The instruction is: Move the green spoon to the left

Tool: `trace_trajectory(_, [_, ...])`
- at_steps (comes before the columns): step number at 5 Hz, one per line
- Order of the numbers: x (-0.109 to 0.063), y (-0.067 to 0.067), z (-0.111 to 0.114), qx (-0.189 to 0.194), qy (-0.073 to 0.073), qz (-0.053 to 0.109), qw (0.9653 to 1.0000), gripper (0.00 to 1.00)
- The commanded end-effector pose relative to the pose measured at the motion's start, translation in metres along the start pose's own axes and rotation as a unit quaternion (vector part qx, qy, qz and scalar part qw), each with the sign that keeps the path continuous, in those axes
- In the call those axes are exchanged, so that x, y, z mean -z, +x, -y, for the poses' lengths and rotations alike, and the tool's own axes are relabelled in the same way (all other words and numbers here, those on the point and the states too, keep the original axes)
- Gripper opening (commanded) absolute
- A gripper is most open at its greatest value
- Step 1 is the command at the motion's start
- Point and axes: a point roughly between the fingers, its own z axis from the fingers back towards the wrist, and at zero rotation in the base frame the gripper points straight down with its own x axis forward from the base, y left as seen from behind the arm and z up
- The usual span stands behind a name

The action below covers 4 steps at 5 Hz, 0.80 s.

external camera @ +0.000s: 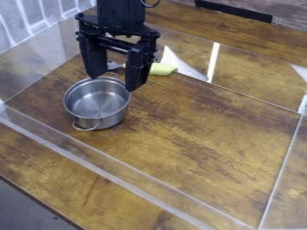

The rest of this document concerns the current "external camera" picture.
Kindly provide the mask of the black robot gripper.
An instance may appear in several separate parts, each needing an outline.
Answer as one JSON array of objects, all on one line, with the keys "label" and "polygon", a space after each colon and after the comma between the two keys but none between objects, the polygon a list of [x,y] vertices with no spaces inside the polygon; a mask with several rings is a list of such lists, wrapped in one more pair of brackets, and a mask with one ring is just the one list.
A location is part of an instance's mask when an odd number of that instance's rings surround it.
[{"label": "black robot gripper", "polygon": [[107,49],[128,51],[124,75],[128,92],[148,80],[159,32],[146,25],[146,10],[155,6],[146,0],[97,0],[93,15],[76,15],[76,40],[89,78],[96,79],[108,70]]}]

